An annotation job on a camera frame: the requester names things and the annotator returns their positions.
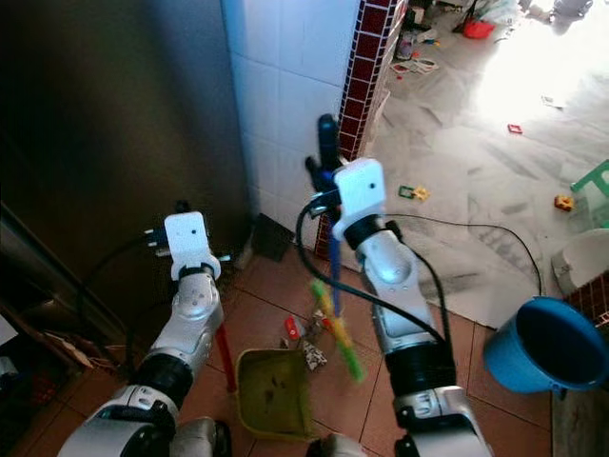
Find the red object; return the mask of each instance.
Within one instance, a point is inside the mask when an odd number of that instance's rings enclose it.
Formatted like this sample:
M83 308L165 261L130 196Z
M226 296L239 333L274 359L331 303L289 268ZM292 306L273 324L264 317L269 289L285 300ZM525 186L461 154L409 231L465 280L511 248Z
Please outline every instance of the red object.
M495 29L493 24L480 21L467 21L463 28L463 36L466 38L472 38L474 40L483 40L488 38L491 31Z
M507 129L510 130L511 133L517 133L518 135L522 135L521 126L517 126L516 124L508 124Z
M237 382L235 381L235 368L232 365L230 351L228 350L228 340L226 339L224 324L221 324L218 331L216 331L216 343L218 343L220 357L222 358L222 366L226 373L226 389L229 393L232 393L237 390Z
M329 331L330 333L333 332L332 330L332 323L330 322L330 320L325 317L324 319L322 319L322 324L324 324L324 327L327 331Z
M300 338L301 335L298 332L298 327L296 327L294 316L289 316L287 319L285 319L284 326L290 340L298 340Z

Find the toy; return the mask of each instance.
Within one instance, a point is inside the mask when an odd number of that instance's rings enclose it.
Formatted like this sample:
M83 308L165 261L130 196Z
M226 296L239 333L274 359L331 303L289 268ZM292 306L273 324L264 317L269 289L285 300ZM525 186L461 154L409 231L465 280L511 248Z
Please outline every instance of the toy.
M562 209L563 211L570 211L575 206L575 201L573 197L568 197L566 195L557 195L554 197L554 206L558 209Z
M415 188L411 188L410 186L400 186L398 189L398 195L409 200L416 198L417 200L424 202L429 198L431 193L423 186L416 186Z
M299 320L294 316L289 316L284 321L285 330L287 331L287 336L292 341L298 340L301 336L305 336L305 329L303 325L299 322Z
M429 190L421 186L416 186L415 189L412 191L412 194L415 196L416 199L421 200L422 202L427 200L429 198L429 195L431 195Z
M518 135L522 135L522 127L516 124L508 124L507 129L510 130L510 133L517 133Z

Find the marble floor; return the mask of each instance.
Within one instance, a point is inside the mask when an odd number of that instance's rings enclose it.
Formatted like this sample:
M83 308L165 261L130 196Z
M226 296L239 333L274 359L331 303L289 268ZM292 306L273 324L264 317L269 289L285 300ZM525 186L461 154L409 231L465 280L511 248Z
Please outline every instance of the marble floor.
M506 226L531 249L543 292L560 296L550 257L588 223L555 209L554 197L609 157L609 41L601 38L609 6L596 2L564 35L523 19L511 32L468 40L450 32L457 20L442 16L441 45L416 49L438 70L388 75L391 95L366 148L384 165L387 212ZM543 95L564 107L545 106ZM401 198L400 185L422 185L431 197ZM456 313L497 328L538 293L531 261L511 234L399 222L435 266ZM425 271L422 289L433 301Z

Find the terracotta floor tile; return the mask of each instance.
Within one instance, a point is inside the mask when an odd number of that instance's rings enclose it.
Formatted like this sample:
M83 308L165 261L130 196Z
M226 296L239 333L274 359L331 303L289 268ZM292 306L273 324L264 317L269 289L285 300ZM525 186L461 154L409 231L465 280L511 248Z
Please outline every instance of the terracotta floor tile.
M368 457L384 457L380 454L377 454L376 452L373 452L372 450L368 449L367 447L363 447L365 449L365 454Z
M80 388L81 385L89 378L92 369L85 369L80 375L74 375L61 389L57 392L56 399L60 402L66 402L69 400L76 390Z
M476 398L471 406L484 440L495 457L550 457L552 438L548 430L523 421Z
M320 437L332 433L332 430L321 424L315 423L315 427L318 429ZM307 449L308 443L256 440L249 457L305 457Z
M63 407L26 455L28 457L56 457L71 433L83 422L85 422L84 415L70 407Z
M393 457L396 440L404 436L404 430L396 422L392 402L389 371L383 362L362 435L362 444L383 457Z
M281 308L239 291L235 298L235 309L225 320L226 338L233 364L237 364L239 355L246 349L278 348L281 338L287 338L284 320L289 315L289 312ZM217 346L213 345L208 363L222 370Z
M351 269L342 269L341 281L353 288L365 290L360 274ZM351 338L375 352L381 352L372 325L370 302L346 292L341 292L340 301Z
M220 294L220 302L222 303L222 309L225 312L225 320L237 307L239 292L240 291L237 288L230 285L226 287L224 293Z
M490 328L475 325L468 395L549 430L549 393L519 394L511 392L495 381L491 373L484 368L482 359L484 343L493 333L494 330Z
M312 253L309 254L317 267L325 271L327 262L316 259ZM290 247L281 263L260 255L255 256L243 276L236 282L236 287L308 318L313 309L311 279L311 275L298 258L296 249Z
M226 392L225 375L210 367L203 369L186 397L179 422L182 424L203 416L226 422L230 427L233 456L247 456L254 437L241 425L236 398Z
M324 333L317 346L324 352L328 362L310 376L313 418L358 440L379 371L381 354L356 344L360 361L368 373L363 383L357 385L350 377L331 335Z
M57 400L51 400L32 418L28 431L10 451L9 457L23 457L36 444L47 427L57 417L64 405Z
M436 321L436 328L444 336L440 309L433 305L429 308ZM457 365L457 386L467 389L474 339L474 323L450 311L448 312L448 323L450 324L450 336L453 342L453 356Z
M89 417L90 414L109 400L123 385L116 378L101 369L94 370L90 376L76 389L67 405Z
M440 310L432 306L431 312L436 319L437 328L442 330ZM449 313L448 319L457 362L457 384L466 387L474 323L453 313ZM404 435L404 430L396 423L392 402L393 391L389 382L389 372L383 363L363 428L362 444L384 457L394 455L393 445Z

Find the floor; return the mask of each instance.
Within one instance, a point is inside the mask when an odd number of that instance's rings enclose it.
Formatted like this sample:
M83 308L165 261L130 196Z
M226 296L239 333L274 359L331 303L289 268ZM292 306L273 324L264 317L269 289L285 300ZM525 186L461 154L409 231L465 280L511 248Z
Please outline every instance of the floor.
M456 20L439 19L439 47L417 47L439 70L402 79L389 73L391 95L366 150L383 163L387 212L504 225L531 249L545 293L561 296L550 257L589 220L578 209L555 209L554 197L570 194L570 183L609 156L609 42L598 39L609 5L595 2L562 36L524 20L509 35L503 29L468 40L450 32ZM565 105L545 106L542 95ZM400 185L424 186L431 196L424 203L401 198ZM459 315L498 328L538 293L531 261L509 233L398 221ZM422 290L433 299L426 272Z
M318 261L327 271L327 264ZM358 276L345 269L343 279L360 286ZM294 249L282 263L254 257L229 288L223 303L231 352L237 356L247 348L277 348L285 337L284 319L290 313L303 321L310 317L313 301L310 277ZM436 318L439 313L432 307ZM362 442L370 456L393 456L393 443L402 436L395 424L388 373L377 347L369 309L359 299L344 297L344 314L367 378L355 385L328 334L318 346L328 364L310 375L310 401L315 426L320 434L345 433ZM458 384L467 388L473 409L496 457L551 454L550 396L517 395L499 386L482 365L484 341L493 330L456 314L450 316L458 363ZM11 457L56 455L70 432L103 403L118 384L103 371L88 372L37 418L31 433ZM233 433L236 457L303 457L305 444L256 440L237 417L235 399L226 393L226 379L214 349L208 366L189 393L181 411L185 422L209 415L228 422Z

